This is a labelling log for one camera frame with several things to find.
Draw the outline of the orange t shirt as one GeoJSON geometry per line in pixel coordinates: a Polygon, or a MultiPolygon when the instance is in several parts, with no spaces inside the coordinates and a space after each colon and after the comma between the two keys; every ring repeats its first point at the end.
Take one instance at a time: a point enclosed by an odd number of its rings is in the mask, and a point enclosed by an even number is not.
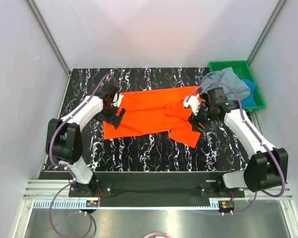
{"type": "Polygon", "coordinates": [[[121,107],[126,109],[117,129],[103,123],[104,139],[142,136],[169,132],[169,137],[194,148],[200,133],[193,131],[188,121],[192,111],[183,101],[195,86],[124,92],[121,107]]]}

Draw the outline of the grey-blue t shirt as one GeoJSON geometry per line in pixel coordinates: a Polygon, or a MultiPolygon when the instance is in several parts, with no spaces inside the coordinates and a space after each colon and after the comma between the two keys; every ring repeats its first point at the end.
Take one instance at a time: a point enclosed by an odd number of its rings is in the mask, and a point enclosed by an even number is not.
{"type": "MultiPolygon", "coordinates": [[[[219,71],[209,72],[202,79],[203,84],[208,82],[220,82],[228,85],[236,92],[241,101],[249,97],[251,94],[250,88],[234,73],[232,67],[224,68],[219,71]]],[[[223,86],[222,84],[208,84],[204,85],[202,89],[204,92],[208,92],[209,90],[217,87],[223,88],[225,96],[228,100],[237,100],[235,94],[229,88],[223,86]]]]}

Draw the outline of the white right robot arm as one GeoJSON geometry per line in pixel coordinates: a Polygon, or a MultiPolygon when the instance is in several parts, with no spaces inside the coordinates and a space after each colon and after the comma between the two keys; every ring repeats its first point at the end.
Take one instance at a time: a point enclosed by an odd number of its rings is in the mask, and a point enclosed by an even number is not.
{"type": "Polygon", "coordinates": [[[188,121],[193,131],[201,132],[208,123],[220,119],[237,137],[245,149],[249,162],[242,171],[227,172],[216,183],[216,192],[228,196],[235,188],[279,198],[286,189],[288,153],[284,148],[276,148],[249,120],[237,97],[229,100],[224,93],[228,85],[218,83],[206,93],[207,100],[201,103],[198,96],[191,93],[183,101],[192,113],[188,121]]]}

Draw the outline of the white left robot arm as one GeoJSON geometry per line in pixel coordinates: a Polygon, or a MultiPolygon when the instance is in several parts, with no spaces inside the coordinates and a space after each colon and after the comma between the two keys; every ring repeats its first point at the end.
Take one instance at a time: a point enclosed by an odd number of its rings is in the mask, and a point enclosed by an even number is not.
{"type": "Polygon", "coordinates": [[[72,188],[86,196],[99,191],[95,173],[82,158],[83,143],[81,132],[93,119],[106,122],[117,129],[126,112],[120,109],[123,95],[116,85],[104,83],[61,119],[48,123],[46,153],[55,166],[66,168],[74,179],[72,188]]]}

